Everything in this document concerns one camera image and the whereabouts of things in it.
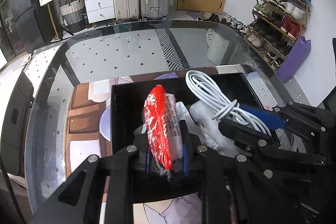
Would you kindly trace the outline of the black divided storage box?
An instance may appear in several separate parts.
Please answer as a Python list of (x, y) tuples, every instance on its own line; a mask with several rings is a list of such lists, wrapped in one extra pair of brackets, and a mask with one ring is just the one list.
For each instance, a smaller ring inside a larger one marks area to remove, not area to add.
[(111, 138), (113, 156), (106, 162), (109, 189), (106, 204), (120, 209), (134, 203), (169, 200), (189, 194), (228, 200), (268, 202), (276, 196), (271, 182), (250, 161), (200, 153), (200, 140), (188, 131), (171, 133), (179, 121), (169, 118), (168, 95), (190, 95), (182, 78), (138, 82), (112, 88)]

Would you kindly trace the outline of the red printed plastic bag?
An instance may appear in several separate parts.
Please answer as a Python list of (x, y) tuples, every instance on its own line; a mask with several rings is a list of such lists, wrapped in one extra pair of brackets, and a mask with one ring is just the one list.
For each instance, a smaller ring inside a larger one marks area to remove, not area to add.
[(173, 94), (163, 85), (156, 85), (143, 106), (147, 137), (153, 154), (154, 166), (168, 179), (178, 172), (183, 159), (183, 143)]

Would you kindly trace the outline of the black chair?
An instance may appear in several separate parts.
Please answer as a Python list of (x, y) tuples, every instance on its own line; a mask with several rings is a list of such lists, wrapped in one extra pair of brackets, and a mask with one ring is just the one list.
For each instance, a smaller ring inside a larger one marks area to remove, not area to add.
[(1, 115), (1, 157), (7, 173), (23, 177), (26, 127), (34, 87), (23, 71), (18, 71), (15, 77), (9, 84), (9, 97)]

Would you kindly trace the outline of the purple bag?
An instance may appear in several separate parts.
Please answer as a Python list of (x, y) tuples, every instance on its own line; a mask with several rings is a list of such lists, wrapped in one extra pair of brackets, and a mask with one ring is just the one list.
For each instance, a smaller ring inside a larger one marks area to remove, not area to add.
[(283, 83), (287, 83), (293, 78), (310, 51), (311, 40), (306, 40), (304, 36), (300, 36), (276, 72), (276, 75)]

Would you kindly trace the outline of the wooden shoe rack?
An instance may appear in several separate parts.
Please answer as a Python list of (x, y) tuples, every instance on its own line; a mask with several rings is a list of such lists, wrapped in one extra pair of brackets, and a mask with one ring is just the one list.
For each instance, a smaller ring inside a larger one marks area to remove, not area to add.
[(306, 29), (311, 0), (256, 0), (244, 40), (276, 72)]

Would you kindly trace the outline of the white foam sheet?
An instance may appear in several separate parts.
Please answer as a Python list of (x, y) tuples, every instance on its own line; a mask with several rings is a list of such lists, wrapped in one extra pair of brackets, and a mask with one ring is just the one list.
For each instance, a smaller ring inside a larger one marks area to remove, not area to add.
[(175, 104), (179, 120), (186, 121), (189, 133), (197, 135), (202, 145), (217, 151), (220, 155), (234, 158), (243, 151), (236, 147), (234, 141), (219, 131), (219, 122), (213, 120), (213, 112), (202, 101), (198, 101), (189, 109), (183, 102)]

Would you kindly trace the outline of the striped laundry basket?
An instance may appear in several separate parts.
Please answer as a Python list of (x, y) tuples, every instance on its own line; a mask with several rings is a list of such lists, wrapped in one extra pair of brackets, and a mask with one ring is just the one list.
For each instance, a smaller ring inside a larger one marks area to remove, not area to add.
[(71, 32), (79, 32), (85, 28), (83, 14), (86, 13), (84, 0), (66, 0), (59, 8), (65, 28)]

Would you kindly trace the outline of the black refrigerator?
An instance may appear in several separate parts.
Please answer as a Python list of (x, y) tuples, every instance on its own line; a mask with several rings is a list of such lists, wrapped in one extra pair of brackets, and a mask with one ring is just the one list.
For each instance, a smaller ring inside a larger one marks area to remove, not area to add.
[(1, 52), (6, 61), (51, 42), (59, 26), (52, 23), (52, 11), (39, 0), (1, 0)]

